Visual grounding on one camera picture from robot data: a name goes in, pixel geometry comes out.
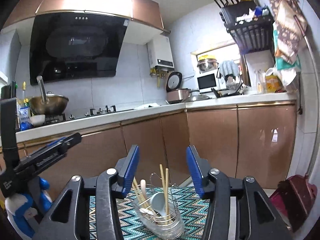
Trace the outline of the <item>blue white gloved hand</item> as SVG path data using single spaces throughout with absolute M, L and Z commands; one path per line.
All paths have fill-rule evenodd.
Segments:
M 46 213 L 53 203 L 47 190 L 50 184 L 47 180 L 39 178 L 40 207 L 34 207 L 34 200 L 30 194 L 15 193 L 5 199 L 7 218 L 21 239 L 32 239 L 39 226 L 35 217 L 40 214 L 40 208 Z

